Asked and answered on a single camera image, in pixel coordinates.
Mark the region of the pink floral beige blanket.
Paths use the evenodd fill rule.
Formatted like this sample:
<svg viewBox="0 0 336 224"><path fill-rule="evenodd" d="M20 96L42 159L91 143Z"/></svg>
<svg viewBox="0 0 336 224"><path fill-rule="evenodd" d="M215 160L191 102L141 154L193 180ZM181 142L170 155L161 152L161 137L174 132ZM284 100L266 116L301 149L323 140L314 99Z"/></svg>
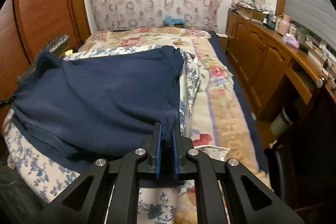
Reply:
<svg viewBox="0 0 336 224"><path fill-rule="evenodd" d="M242 109L232 74L211 45L214 39L215 35L206 31L175 27L99 31L86 39L80 51L133 46L173 46L186 51L180 79L181 132L210 158L225 161L235 157L269 185L251 113Z"/></svg>

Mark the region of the wooden sideboard cabinet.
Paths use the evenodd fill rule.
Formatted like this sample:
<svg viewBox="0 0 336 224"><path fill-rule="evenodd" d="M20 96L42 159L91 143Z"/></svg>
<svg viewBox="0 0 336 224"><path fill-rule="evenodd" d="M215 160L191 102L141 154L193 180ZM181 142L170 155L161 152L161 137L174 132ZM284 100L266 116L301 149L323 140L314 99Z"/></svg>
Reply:
<svg viewBox="0 0 336 224"><path fill-rule="evenodd" d="M335 106L330 85L317 87L318 65L307 54L282 42L275 31L227 14L227 55L236 69L257 118L271 121L290 101L298 97L306 106L319 98L323 109Z"/></svg>

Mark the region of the grey cylindrical bin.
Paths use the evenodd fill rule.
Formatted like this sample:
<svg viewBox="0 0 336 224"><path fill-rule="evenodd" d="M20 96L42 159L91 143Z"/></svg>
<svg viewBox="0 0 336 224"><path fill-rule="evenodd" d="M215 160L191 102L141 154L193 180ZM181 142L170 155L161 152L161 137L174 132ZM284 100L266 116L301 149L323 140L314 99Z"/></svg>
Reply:
<svg viewBox="0 0 336 224"><path fill-rule="evenodd" d="M274 136L280 136L283 134L293 122L289 119L285 112L285 108L282 108L276 119L271 123L270 129Z"/></svg>

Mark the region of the brown louvered wardrobe door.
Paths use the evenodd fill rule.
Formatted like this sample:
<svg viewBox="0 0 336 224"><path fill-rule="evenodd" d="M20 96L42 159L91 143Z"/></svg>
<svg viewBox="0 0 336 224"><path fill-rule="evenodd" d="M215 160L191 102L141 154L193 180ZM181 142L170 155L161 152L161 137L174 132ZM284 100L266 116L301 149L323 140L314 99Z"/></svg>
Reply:
<svg viewBox="0 0 336 224"><path fill-rule="evenodd" d="M69 48L91 35L84 0L6 0L1 7L1 99L49 39L68 35Z"/></svg>

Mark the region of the lilac cloth on sideboard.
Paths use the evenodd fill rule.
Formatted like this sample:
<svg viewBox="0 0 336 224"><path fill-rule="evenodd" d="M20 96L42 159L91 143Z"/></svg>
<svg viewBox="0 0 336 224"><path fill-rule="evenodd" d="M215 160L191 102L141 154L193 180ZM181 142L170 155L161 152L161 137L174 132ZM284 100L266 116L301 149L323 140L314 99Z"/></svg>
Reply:
<svg viewBox="0 0 336 224"><path fill-rule="evenodd" d="M287 44L291 47L294 47L296 49L299 49L299 43L296 40L296 38L292 35L292 34L285 34L282 37L282 41L284 42L284 44Z"/></svg>

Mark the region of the yellow plush toy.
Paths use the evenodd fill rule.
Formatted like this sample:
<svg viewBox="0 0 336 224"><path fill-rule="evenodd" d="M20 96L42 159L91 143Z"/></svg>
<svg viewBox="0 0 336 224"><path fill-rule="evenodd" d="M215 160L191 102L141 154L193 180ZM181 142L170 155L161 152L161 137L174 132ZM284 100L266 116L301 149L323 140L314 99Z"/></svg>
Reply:
<svg viewBox="0 0 336 224"><path fill-rule="evenodd" d="M73 53L73 50L67 50L64 54L67 56L67 55L70 55Z"/></svg>

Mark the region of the pink bottle on sideboard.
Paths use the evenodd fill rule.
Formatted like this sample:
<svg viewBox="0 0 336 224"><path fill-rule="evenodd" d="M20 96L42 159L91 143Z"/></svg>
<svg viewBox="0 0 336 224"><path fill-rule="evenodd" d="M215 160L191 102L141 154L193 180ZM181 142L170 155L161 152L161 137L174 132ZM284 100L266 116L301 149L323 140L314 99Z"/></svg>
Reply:
<svg viewBox="0 0 336 224"><path fill-rule="evenodd" d="M290 16L284 15L283 19L278 25L278 33L282 36L286 35L290 29Z"/></svg>

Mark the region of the light blue cloth bundle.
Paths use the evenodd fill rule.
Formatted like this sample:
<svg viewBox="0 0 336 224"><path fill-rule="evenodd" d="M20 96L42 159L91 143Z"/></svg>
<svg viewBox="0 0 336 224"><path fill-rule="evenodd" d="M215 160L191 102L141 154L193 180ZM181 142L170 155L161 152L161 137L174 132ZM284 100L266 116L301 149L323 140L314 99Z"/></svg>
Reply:
<svg viewBox="0 0 336 224"><path fill-rule="evenodd" d="M163 21L163 25L165 27L185 28L185 20L166 15Z"/></svg>

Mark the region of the navy blue printed t-shirt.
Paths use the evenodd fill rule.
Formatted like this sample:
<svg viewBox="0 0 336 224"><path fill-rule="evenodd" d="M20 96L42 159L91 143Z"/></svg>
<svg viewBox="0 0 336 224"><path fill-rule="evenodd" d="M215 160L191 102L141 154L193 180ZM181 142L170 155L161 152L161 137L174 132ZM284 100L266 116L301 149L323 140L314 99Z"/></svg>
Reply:
<svg viewBox="0 0 336 224"><path fill-rule="evenodd" d="M117 160L162 125L159 186L176 186L172 133L179 119L180 50L64 60L51 54L14 92L12 122L43 155L78 173Z"/></svg>

